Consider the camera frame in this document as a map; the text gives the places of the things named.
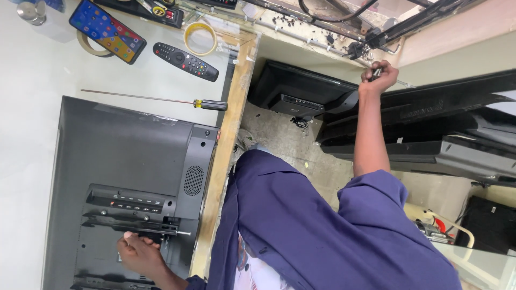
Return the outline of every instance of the blue shirt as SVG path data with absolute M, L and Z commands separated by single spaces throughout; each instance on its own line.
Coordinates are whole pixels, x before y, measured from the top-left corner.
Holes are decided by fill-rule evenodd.
M 407 189 L 383 170 L 351 181 L 338 212 L 280 158 L 247 151 L 230 176 L 209 281 L 188 290 L 231 290 L 238 231 L 246 246 L 296 290 L 461 289 L 451 263 L 406 217 Z

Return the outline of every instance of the remote control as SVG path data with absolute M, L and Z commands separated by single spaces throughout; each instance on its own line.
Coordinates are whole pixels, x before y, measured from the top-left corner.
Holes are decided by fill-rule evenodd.
M 181 49 L 161 42 L 156 42 L 152 49 L 154 50 L 154 54 L 164 61 L 195 76 L 209 80 L 210 82 L 216 81 L 219 76 L 219 71 L 214 67 Z

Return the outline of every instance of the smartphone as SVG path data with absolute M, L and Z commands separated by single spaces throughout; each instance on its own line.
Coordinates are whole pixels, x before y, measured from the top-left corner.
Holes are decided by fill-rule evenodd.
M 147 45 L 145 39 L 89 0 L 79 3 L 69 23 L 130 65 Z

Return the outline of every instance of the shoe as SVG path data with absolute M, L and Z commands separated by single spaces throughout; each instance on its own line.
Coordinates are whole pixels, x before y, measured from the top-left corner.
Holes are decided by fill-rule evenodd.
M 249 147 L 258 143 L 256 141 L 254 141 L 254 137 L 251 134 L 251 132 L 247 131 L 246 129 L 238 130 L 237 138 L 238 138 L 238 141 L 240 141 L 240 143 L 242 143 L 242 145 L 244 146 L 246 151 L 249 150 Z

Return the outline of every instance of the tape roll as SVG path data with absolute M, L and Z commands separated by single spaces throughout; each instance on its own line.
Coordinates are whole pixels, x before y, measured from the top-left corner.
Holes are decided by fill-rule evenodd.
M 81 45 L 81 47 L 86 50 L 89 54 L 92 54 L 92 55 L 95 55 L 95 56 L 98 56 L 98 57 L 110 57 L 110 56 L 113 56 L 114 53 L 110 52 L 109 50 L 104 50 L 104 51 L 96 51 L 94 50 L 90 43 L 88 42 L 88 36 L 85 35 L 84 33 L 80 32 L 79 30 L 77 30 L 77 40 L 79 41 L 79 44 Z
M 213 46 L 207 52 L 196 52 L 196 51 L 194 51 L 193 49 L 190 48 L 190 45 L 188 45 L 188 36 L 190 36 L 190 34 L 192 32 L 194 32 L 196 30 L 199 30 L 199 29 L 207 30 L 209 32 L 209 34 L 212 35 Z M 197 56 L 208 55 L 208 54 L 210 54 L 212 51 L 214 51 L 217 48 L 217 36 L 215 35 L 215 30 L 213 30 L 213 28 L 211 26 L 207 25 L 206 23 L 202 23 L 202 22 L 193 22 L 190 25 L 188 25 L 188 27 L 186 27 L 186 29 L 185 29 L 185 33 L 183 34 L 183 40 L 185 42 L 186 48 L 190 52 L 192 52 L 193 54 L 195 54 Z

